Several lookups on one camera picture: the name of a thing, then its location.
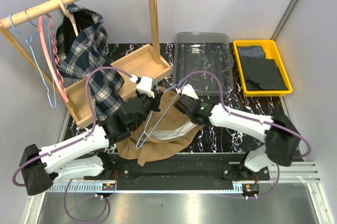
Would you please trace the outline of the tan brown garment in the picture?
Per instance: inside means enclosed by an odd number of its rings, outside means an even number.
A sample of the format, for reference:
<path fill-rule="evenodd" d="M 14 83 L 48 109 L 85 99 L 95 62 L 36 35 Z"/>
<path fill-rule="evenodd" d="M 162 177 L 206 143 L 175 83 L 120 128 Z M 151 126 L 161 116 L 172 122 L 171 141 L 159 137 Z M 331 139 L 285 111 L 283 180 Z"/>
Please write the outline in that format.
<path fill-rule="evenodd" d="M 116 144 L 122 158 L 136 160 L 140 166 L 174 156 L 188 147 L 202 128 L 173 106 L 176 92 L 163 87 L 160 90 L 164 91 L 161 111 L 154 112 L 130 137 Z"/>

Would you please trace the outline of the navy plaid skirt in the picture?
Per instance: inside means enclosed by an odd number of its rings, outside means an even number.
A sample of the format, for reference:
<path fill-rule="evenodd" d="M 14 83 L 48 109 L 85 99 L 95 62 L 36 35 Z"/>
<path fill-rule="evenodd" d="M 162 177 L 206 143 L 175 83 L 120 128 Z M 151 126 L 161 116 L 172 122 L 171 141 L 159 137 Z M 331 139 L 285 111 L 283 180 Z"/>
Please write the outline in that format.
<path fill-rule="evenodd" d="M 106 60 L 108 33 L 101 14 L 76 4 L 68 5 L 67 10 L 74 15 L 78 36 L 70 20 L 64 17 L 56 32 L 58 69 L 63 77 L 84 79 L 93 70 L 110 65 Z M 100 70 L 91 77 L 89 88 L 98 120 L 118 110 L 123 102 L 118 93 L 123 84 L 123 77 L 111 69 Z"/>

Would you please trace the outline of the light wooden hanger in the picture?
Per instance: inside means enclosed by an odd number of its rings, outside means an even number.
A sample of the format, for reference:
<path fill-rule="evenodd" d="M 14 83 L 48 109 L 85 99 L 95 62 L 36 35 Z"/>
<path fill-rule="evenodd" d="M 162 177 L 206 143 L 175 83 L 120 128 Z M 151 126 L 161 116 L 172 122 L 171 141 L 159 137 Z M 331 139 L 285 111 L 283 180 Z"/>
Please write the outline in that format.
<path fill-rule="evenodd" d="M 64 6 L 64 4 L 62 3 L 62 0 L 57 0 L 59 5 L 60 5 L 60 8 L 61 10 L 63 11 L 64 15 L 70 20 L 72 26 L 73 26 L 73 30 L 74 30 L 74 33 L 75 33 L 75 36 L 77 37 L 78 36 L 78 29 L 77 29 L 77 26 L 76 26 L 76 21 L 75 21 L 75 18 L 74 18 L 74 15 L 72 13 L 70 13 L 66 7 Z"/>

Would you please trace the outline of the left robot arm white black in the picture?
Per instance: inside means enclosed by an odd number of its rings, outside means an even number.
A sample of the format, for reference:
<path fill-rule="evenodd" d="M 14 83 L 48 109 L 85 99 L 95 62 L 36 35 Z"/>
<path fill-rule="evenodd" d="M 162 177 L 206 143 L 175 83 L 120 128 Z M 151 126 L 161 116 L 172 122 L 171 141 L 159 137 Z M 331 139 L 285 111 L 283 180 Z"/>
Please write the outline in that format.
<path fill-rule="evenodd" d="M 160 111 L 162 91 L 152 95 L 140 91 L 125 101 L 113 115 L 93 126 L 93 132 L 73 137 L 56 145 L 38 148 L 27 146 L 16 173 L 23 177 L 22 186 L 29 196 L 40 194 L 57 179 L 72 174 L 67 163 L 89 152 L 107 148 L 130 137 L 152 111 Z"/>

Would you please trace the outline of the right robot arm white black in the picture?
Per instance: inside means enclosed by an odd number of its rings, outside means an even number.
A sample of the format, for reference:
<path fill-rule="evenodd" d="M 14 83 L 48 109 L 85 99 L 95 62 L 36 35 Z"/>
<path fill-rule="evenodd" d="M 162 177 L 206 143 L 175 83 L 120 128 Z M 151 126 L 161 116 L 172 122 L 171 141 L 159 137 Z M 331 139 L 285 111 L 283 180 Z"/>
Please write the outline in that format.
<path fill-rule="evenodd" d="M 174 107 L 197 125 L 212 125 L 244 133 L 263 143 L 249 151 L 239 166 L 239 174 L 251 180 L 264 167 L 277 164 L 289 167 L 299 145 L 299 132 L 286 115 L 279 117 L 249 114 L 218 103 L 203 103 L 182 94 Z"/>

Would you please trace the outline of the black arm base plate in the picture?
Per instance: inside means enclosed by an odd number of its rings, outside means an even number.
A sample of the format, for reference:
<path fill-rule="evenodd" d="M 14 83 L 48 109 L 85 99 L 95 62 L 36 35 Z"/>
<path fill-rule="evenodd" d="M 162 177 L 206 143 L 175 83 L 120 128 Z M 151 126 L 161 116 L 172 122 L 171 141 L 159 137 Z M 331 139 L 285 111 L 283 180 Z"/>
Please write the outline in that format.
<path fill-rule="evenodd" d="M 270 180 L 267 167 L 259 172 L 244 169 L 245 154 L 176 154 L 166 160 L 140 166 L 117 154 L 102 154 L 104 170 L 86 180 L 104 183 L 116 178 L 118 191 L 154 193 L 225 193 L 240 191 L 236 182 Z"/>

